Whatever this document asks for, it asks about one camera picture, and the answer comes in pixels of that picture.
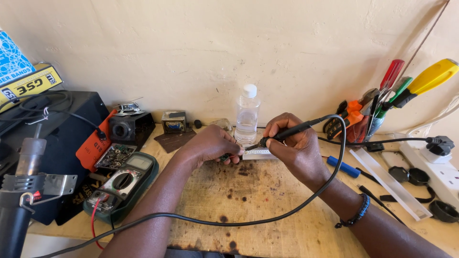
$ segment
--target bracelet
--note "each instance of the bracelet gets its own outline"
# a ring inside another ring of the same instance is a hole
[[[340,222],[335,225],[336,229],[340,229],[341,227],[350,227],[354,225],[357,221],[359,221],[367,212],[368,207],[370,206],[370,198],[368,195],[362,193],[360,194],[361,197],[364,198],[364,202],[362,203],[362,206],[360,206],[360,209],[358,210],[357,214],[354,215],[350,220],[345,222],[344,220],[340,219]]]

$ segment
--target digital multimeter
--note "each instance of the digital multimeter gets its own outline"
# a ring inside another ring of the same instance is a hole
[[[143,152],[133,152],[101,187],[84,201],[84,211],[108,224],[121,222],[158,174],[156,159]]]

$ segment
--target white bottle cap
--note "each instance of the white bottle cap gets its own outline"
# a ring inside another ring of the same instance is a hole
[[[253,84],[247,84],[242,89],[242,95],[246,98],[254,98],[257,95],[257,87]]]

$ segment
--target yellow box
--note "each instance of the yellow box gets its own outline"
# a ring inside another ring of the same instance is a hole
[[[51,64],[39,63],[34,65],[36,71],[18,78],[0,87],[0,105],[20,96],[42,93],[63,81]],[[4,106],[0,113],[21,103],[27,98],[17,99]]]

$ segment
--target wooden workbench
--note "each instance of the wooden workbench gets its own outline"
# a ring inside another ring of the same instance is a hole
[[[260,138],[262,132],[263,129],[258,132]],[[143,149],[143,152],[156,157],[160,172],[173,155],[167,154],[153,139],[162,133],[162,127],[157,125]],[[319,144],[322,155],[338,157],[338,145],[323,141],[319,141]],[[379,154],[372,153],[372,156],[387,168]],[[348,149],[343,161],[353,167],[362,167]],[[339,172],[337,178],[356,192],[360,192],[356,187],[360,184],[376,196],[388,194],[383,187],[364,176],[354,179]],[[403,186],[416,197],[429,196],[425,187],[409,183],[404,183]],[[311,194],[279,160],[248,160],[227,166],[210,161],[191,175],[176,213],[209,221],[245,222],[268,219],[292,210]],[[416,222],[398,203],[387,206],[413,231],[453,257],[459,258],[459,223],[449,224],[435,219]],[[334,228],[338,221],[338,216],[319,198],[298,213],[269,224],[224,228],[174,219],[169,248],[260,257],[368,257],[349,229]],[[96,234],[110,229],[109,225],[95,221]],[[34,223],[29,227],[28,233],[85,240],[92,238],[90,217],[84,212],[62,226],[57,226],[55,222],[48,226]]]

